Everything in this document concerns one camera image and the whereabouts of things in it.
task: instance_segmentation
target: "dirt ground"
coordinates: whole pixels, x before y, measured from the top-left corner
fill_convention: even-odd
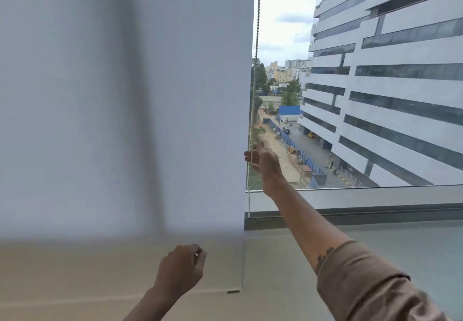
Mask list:
[[[300,168],[301,165],[297,165],[296,156],[287,153],[286,148],[276,139],[276,134],[267,124],[263,124],[262,126],[265,128],[265,133],[261,133],[260,136],[269,143],[270,148],[278,155],[281,171],[286,180],[296,189],[306,189],[306,184],[310,179],[302,177],[302,182],[300,182],[300,169],[298,171],[296,167]]]

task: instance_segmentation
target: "beige sleeve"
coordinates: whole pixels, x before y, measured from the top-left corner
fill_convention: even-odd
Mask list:
[[[328,255],[317,290],[336,321],[449,320],[406,273],[355,241]]]

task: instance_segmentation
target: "sky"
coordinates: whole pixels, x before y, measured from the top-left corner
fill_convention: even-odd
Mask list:
[[[257,3],[254,0],[253,50],[256,49]],[[307,59],[316,0],[261,0],[258,58],[265,66]]]

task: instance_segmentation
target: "tattoo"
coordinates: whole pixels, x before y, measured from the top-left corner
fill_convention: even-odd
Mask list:
[[[318,257],[318,263],[317,263],[317,266],[315,267],[315,273],[318,273],[318,270],[320,270],[320,267],[321,265],[323,264],[323,262],[327,259],[327,256],[334,250],[333,247],[331,247],[330,249],[327,249],[327,254],[322,256],[321,254],[319,255]]]

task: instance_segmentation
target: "person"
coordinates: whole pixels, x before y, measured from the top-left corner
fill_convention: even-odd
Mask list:
[[[336,321],[449,321],[410,277],[329,223],[285,180],[278,156],[260,142],[245,160],[261,173],[262,189],[276,204],[308,263],[317,291]],[[206,253],[178,246],[159,266],[154,287],[124,321],[159,321],[198,283]]]

